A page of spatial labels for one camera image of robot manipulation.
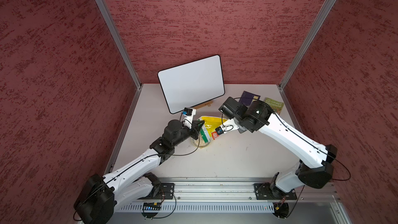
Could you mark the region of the wooden board stand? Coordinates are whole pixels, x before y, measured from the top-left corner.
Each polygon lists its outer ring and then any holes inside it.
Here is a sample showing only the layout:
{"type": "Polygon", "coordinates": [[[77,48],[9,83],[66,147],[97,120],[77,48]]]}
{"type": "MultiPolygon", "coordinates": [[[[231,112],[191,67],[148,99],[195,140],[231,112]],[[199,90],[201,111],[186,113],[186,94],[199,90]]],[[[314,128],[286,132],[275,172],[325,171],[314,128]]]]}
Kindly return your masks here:
{"type": "Polygon", "coordinates": [[[210,101],[204,102],[202,104],[196,105],[193,108],[198,110],[198,109],[203,108],[203,107],[210,107],[213,104],[213,102],[214,102],[213,100],[210,100],[210,101]]]}

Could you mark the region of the yellow oats bag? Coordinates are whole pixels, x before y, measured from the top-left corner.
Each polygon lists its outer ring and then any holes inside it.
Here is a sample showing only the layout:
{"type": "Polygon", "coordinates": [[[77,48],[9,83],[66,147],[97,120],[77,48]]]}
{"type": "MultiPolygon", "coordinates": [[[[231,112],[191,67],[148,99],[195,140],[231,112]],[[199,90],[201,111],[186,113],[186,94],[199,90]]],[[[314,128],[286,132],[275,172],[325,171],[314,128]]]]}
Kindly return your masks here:
{"type": "Polygon", "coordinates": [[[212,138],[214,141],[218,137],[215,129],[219,127],[222,122],[227,120],[220,117],[202,116],[198,121],[205,121],[205,124],[200,131],[200,135],[206,136],[208,139],[212,138]]]}

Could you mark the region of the green illustrated book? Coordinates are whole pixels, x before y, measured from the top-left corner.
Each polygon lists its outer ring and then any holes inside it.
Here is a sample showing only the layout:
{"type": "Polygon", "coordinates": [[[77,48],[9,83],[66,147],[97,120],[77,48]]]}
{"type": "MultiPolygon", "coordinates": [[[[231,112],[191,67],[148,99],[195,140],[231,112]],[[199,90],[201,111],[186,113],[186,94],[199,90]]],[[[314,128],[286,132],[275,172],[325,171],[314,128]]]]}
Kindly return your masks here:
{"type": "Polygon", "coordinates": [[[264,99],[264,101],[265,101],[266,104],[268,104],[273,109],[274,112],[276,112],[279,115],[281,114],[281,112],[282,112],[282,110],[283,110],[283,108],[285,106],[284,102],[279,102],[279,101],[276,101],[276,100],[271,99],[269,97],[266,97],[264,99]]]}

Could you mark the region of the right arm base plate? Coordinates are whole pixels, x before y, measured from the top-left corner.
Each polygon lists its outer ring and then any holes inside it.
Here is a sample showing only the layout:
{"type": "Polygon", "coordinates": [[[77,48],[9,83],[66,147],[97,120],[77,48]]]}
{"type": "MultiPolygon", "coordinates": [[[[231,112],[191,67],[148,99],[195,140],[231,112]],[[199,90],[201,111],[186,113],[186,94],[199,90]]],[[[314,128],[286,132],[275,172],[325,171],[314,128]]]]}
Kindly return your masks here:
{"type": "Polygon", "coordinates": [[[279,191],[278,189],[271,189],[270,183],[256,183],[254,184],[254,192],[257,200],[296,200],[297,195],[294,190],[288,193],[279,191]]]}

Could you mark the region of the small circuit board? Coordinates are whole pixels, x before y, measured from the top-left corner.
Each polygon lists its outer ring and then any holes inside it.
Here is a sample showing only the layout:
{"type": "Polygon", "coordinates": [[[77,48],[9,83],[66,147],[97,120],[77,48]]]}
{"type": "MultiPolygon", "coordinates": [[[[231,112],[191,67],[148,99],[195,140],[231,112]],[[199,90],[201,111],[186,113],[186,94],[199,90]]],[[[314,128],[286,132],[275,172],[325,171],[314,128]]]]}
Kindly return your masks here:
{"type": "Polygon", "coordinates": [[[147,211],[160,211],[162,207],[162,203],[160,202],[147,202],[143,204],[143,212],[147,211]]]}

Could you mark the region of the left corner aluminium post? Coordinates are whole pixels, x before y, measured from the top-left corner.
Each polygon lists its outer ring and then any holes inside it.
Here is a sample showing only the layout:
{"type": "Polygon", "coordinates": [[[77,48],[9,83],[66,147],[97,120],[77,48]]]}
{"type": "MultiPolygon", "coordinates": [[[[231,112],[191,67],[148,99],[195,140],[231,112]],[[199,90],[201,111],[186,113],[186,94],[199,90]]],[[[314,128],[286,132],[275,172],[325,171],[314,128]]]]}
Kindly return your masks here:
{"type": "Polygon", "coordinates": [[[111,36],[112,36],[117,48],[118,48],[118,50],[119,50],[119,53],[122,56],[122,59],[123,59],[125,65],[127,67],[127,70],[129,72],[131,78],[134,81],[134,84],[135,84],[136,88],[138,90],[141,90],[142,83],[141,83],[141,81],[140,81],[140,79],[138,77],[138,74],[137,74],[135,68],[133,67],[133,64],[132,64],[131,59],[130,59],[130,57],[128,55],[127,49],[126,49],[126,47],[125,47],[125,45],[123,43],[123,40],[122,40],[122,38],[121,38],[121,36],[119,34],[119,31],[117,30],[117,27],[115,25],[115,22],[114,22],[114,20],[112,18],[112,15],[111,15],[109,9],[108,9],[108,6],[106,5],[105,0],[95,0],[95,2],[96,2],[97,6],[99,8],[99,11],[100,11],[102,17],[105,20],[105,23],[106,23],[106,25],[108,27],[108,30],[109,30],[109,32],[110,32],[110,34],[111,34],[111,36]]]}

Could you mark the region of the dark blue book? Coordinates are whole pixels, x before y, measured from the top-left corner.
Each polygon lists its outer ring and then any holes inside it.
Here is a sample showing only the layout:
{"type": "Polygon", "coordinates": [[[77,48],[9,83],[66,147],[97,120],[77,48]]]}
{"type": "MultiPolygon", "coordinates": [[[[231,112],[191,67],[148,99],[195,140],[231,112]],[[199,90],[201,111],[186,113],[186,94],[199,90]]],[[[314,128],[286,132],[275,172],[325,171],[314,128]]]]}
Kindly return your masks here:
{"type": "Polygon", "coordinates": [[[243,91],[241,97],[239,98],[239,102],[249,107],[253,101],[259,100],[260,97],[260,95],[253,94],[248,91],[243,91]]]}

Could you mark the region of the right corner aluminium post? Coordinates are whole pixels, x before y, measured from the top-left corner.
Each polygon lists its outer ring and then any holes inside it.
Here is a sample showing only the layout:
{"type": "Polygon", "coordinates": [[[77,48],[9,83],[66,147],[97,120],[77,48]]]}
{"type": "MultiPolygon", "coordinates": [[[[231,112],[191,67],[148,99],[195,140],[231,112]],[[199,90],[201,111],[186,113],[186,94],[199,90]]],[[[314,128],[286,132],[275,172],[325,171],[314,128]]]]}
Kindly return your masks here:
{"type": "Polygon", "coordinates": [[[285,75],[283,76],[280,84],[279,84],[279,91],[284,91],[288,82],[290,81],[291,77],[293,76],[295,70],[297,69],[298,65],[304,58],[308,48],[310,47],[311,43],[313,42],[314,38],[316,37],[318,31],[321,29],[324,21],[326,20],[328,14],[330,13],[331,9],[333,8],[334,4],[337,0],[325,0],[315,17],[311,28],[307,32],[300,48],[298,49],[296,55],[294,56],[288,70],[286,71],[285,75]]]}

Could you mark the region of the white board black frame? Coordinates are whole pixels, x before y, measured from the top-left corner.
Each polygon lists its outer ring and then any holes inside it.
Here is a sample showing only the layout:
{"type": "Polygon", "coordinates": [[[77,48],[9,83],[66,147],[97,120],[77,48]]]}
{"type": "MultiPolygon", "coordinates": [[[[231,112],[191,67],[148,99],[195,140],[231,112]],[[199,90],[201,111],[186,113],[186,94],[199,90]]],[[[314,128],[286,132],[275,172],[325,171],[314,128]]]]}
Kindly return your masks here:
{"type": "Polygon", "coordinates": [[[219,55],[161,70],[157,76],[171,114],[225,94],[219,55]]]}

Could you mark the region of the aluminium frame rail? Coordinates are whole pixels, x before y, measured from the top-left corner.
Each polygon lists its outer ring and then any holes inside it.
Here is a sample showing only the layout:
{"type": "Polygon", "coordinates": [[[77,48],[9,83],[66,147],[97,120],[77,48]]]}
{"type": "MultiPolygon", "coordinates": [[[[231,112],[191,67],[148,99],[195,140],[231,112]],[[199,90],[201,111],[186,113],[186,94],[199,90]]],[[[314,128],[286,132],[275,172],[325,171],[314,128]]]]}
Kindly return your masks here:
{"type": "MultiPolygon", "coordinates": [[[[256,190],[255,185],[271,181],[270,178],[194,178],[194,177],[160,177],[163,183],[173,183],[173,194],[182,202],[278,202],[264,189],[256,190]]],[[[328,183],[321,189],[309,186],[299,186],[286,195],[285,202],[296,200],[306,203],[340,202],[341,198],[333,183],[328,183]]]]}

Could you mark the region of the perforated vent strip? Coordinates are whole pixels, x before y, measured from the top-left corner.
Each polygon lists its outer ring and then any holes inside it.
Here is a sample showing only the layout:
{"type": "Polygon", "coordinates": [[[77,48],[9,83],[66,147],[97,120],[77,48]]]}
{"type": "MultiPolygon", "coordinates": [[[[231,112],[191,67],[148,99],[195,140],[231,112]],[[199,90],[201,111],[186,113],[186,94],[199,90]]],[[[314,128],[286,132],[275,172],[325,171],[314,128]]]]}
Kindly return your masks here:
{"type": "MultiPolygon", "coordinates": [[[[133,202],[122,207],[118,213],[142,213],[143,204],[133,202]]],[[[251,202],[166,202],[162,204],[160,211],[147,211],[144,213],[274,213],[272,203],[251,202]]]]}

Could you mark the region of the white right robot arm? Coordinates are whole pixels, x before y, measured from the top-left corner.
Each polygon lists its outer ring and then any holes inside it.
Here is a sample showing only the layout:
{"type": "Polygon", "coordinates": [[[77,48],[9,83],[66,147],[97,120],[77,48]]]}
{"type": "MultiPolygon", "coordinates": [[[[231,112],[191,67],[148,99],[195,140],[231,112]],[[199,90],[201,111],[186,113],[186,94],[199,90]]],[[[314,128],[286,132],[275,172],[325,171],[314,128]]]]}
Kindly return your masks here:
{"type": "Polygon", "coordinates": [[[299,186],[321,189],[332,179],[332,163],[336,159],[337,148],[308,138],[285,122],[267,103],[255,100],[245,106],[228,97],[219,111],[227,121],[216,129],[218,134],[234,130],[240,133],[258,131],[273,138],[299,158],[295,166],[276,173],[271,183],[265,185],[274,199],[284,197],[299,186]]]}

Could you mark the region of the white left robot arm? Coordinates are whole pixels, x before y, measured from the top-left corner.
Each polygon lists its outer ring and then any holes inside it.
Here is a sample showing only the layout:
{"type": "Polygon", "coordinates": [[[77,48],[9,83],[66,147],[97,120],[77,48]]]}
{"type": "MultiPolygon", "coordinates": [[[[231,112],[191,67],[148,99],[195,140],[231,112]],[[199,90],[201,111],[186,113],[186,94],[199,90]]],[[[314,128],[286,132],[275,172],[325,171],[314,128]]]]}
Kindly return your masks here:
{"type": "Polygon", "coordinates": [[[159,179],[151,170],[171,156],[175,147],[189,138],[198,139],[203,120],[171,120],[163,134],[135,160],[104,176],[94,174],[87,179],[74,203],[75,215],[85,224],[105,224],[115,210],[129,201],[156,197],[159,179]]]}

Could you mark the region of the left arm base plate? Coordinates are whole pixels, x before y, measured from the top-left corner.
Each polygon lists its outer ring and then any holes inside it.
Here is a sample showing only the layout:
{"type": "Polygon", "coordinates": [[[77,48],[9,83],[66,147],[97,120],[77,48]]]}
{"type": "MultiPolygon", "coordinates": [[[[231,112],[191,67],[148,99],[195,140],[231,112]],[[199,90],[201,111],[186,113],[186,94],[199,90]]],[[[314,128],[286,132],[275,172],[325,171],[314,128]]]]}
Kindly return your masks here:
{"type": "Polygon", "coordinates": [[[153,186],[152,191],[148,195],[148,199],[173,200],[174,199],[174,183],[160,183],[153,186]]]}

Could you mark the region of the corner aluminium post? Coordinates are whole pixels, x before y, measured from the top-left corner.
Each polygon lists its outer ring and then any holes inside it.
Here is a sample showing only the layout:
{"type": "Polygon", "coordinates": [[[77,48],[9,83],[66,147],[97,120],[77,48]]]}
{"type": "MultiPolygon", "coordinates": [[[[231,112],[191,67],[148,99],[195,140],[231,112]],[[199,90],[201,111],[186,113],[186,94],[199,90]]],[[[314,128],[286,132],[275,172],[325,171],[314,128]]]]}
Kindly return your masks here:
{"type": "Polygon", "coordinates": [[[112,18],[112,15],[111,15],[109,9],[108,9],[108,6],[106,5],[105,0],[95,0],[95,2],[96,2],[97,6],[99,8],[99,11],[100,11],[102,17],[105,20],[105,23],[106,23],[106,25],[108,27],[108,30],[109,30],[109,32],[110,32],[110,34],[111,34],[111,36],[112,36],[117,48],[118,48],[118,50],[119,50],[119,53],[122,56],[122,59],[123,59],[125,65],[127,67],[127,70],[129,72],[131,78],[134,81],[134,84],[135,84],[136,88],[138,90],[141,90],[142,83],[141,83],[141,81],[140,81],[140,79],[138,77],[138,74],[137,74],[135,68],[133,67],[133,64],[132,64],[131,59],[130,59],[130,57],[128,55],[127,49],[126,49],[126,47],[125,47],[125,45],[123,43],[123,40],[122,40],[122,38],[121,38],[121,36],[119,34],[119,31],[117,30],[117,27],[115,25],[115,22],[114,22],[114,20],[112,18]]]}
{"type": "Polygon", "coordinates": [[[288,70],[286,71],[285,75],[283,76],[280,84],[279,84],[279,91],[284,91],[288,82],[290,81],[291,77],[293,76],[295,70],[297,69],[298,65],[304,58],[308,48],[310,47],[311,43],[313,42],[314,38],[316,37],[318,31],[321,29],[324,21],[326,20],[328,14],[330,13],[331,9],[333,8],[334,4],[337,0],[325,0],[315,17],[311,28],[307,32],[300,48],[298,49],[296,55],[294,56],[288,70]]]}

